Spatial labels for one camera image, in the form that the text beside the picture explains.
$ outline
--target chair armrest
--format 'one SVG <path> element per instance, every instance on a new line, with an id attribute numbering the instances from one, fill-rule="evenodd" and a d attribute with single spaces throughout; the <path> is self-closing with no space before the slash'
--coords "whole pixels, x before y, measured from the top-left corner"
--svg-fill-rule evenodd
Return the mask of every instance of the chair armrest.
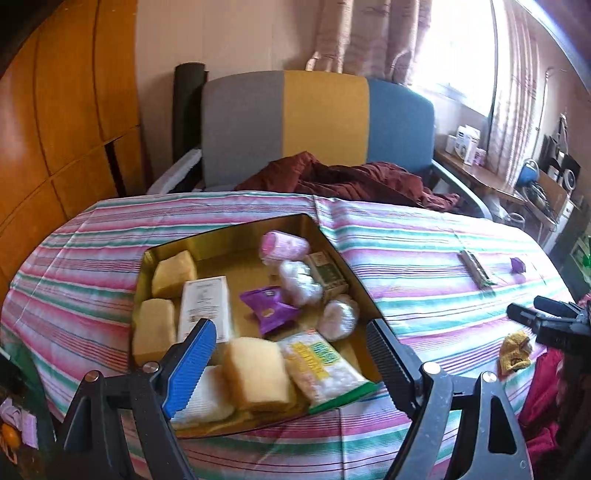
<path id="1" fill-rule="evenodd" d="M 463 197 L 466 203 L 475 209 L 477 217 L 492 220 L 491 213 L 484 202 L 480 200 L 480 198 L 478 198 L 473 191 L 471 191 L 460 180 L 458 180 L 458 178 L 453 173 L 443 168 L 435 160 L 432 161 L 431 166 L 433 173 L 445 181 L 445 183 L 447 183 L 455 193 Z"/>
<path id="2" fill-rule="evenodd" d="M 200 149 L 189 150 L 154 182 L 147 195 L 192 191 L 201 177 L 201 172 L 197 171 L 200 167 L 201 156 Z"/>

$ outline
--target pink and green stripes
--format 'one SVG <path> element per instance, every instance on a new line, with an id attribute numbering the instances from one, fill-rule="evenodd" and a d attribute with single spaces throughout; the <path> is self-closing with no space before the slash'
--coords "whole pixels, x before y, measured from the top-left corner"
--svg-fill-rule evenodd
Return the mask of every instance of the pink and green stripes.
<path id="1" fill-rule="evenodd" d="M 126 370 L 132 298 L 144 251 L 226 225 L 292 213 L 310 215 L 362 280 L 390 327 L 419 357 L 455 374 L 496 370 L 512 301 L 570 295 L 538 245 L 516 229 L 427 210 L 262 192 L 173 194 L 100 202 L 50 235 L 15 276 L 4 303 L 2 344 L 27 348 L 51 410 L 63 417 L 83 374 Z M 483 293 L 457 258 L 481 254 L 498 285 Z M 509 256 L 527 265 L 509 272 Z M 534 349 L 534 359 L 543 348 Z M 505 381 L 515 411 L 534 367 Z M 459 417 L 449 418 L 433 472 L 442 476 Z M 382 478 L 408 431 L 387 392 L 289 424 L 183 447 L 201 478 L 313 480 Z M 134 465 L 145 474 L 132 422 Z"/>

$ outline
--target red cloth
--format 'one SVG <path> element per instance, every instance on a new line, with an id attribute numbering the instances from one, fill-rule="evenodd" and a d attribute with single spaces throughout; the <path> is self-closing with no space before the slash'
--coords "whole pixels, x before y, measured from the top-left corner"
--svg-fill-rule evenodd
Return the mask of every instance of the red cloth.
<path id="1" fill-rule="evenodd" d="M 535 363 L 534 378 L 518 421 L 536 475 L 537 463 L 546 454 L 558 449 L 558 375 L 556 369 L 563 359 L 560 350 L 548 348 Z"/>
<path id="2" fill-rule="evenodd" d="M 235 190 L 305 193 L 343 200 L 391 203 L 448 212 L 459 201 L 455 193 L 434 194 L 420 177 L 386 162 L 358 167 L 332 166 L 308 152 L 272 161 Z"/>

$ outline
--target gold tray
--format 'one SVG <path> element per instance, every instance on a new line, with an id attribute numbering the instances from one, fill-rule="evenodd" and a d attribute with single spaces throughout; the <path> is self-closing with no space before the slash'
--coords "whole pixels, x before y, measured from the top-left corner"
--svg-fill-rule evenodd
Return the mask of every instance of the gold tray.
<path id="1" fill-rule="evenodd" d="M 260 337 L 258 321 L 250 308 L 240 300 L 239 295 L 248 290 L 277 285 L 277 281 L 269 277 L 268 270 L 258 255 L 261 238 L 270 230 L 305 238 L 309 241 L 312 252 L 326 252 L 339 267 L 349 283 L 349 295 L 359 304 L 360 316 L 355 331 L 348 338 L 334 342 L 333 346 L 365 378 L 374 382 L 380 381 L 381 377 L 366 348 L 365 326 L 372 319 L 382 318 L 382 314 L 344 259 L 312 218 L 305 214 L 228 226 L 150 248 L 144 253 L 139 270 L 134 297 L 133 326 L 136 324 L 140 304 L 151 298 L 152 276 L 158 262 L 188 250 L 195 260 L 198 278 L 226 276 L 234 337 Z M 180 299 L 174 302 L 178 306 Z M 291 330 L 283 329 L 276 337 L 270 339 L 280 340 L 303 329 L 315 327 L 322 311 L 323 306 L 305 307 L 297 319 L 296 327 Z M 304 416 L 308 408 L 308 402 L 300 395 L 297 405 L 287 412 L 253 414 L 236 411 L 224 421 L 176 430 L 176 435 L 179 438 L 198 438 L 243 433 Z"/>

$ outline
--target wooden wardrobe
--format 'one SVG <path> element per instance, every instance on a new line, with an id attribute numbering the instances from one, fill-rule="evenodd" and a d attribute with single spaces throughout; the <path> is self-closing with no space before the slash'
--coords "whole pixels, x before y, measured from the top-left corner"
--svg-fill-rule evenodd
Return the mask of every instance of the wooden wardrobe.
<path id="1" fill-rule="evenodd" d="M 22 262 L 95 202 L 145 193 L 137 0 L 66 0 L 0 78 L 0 304 Z"/>

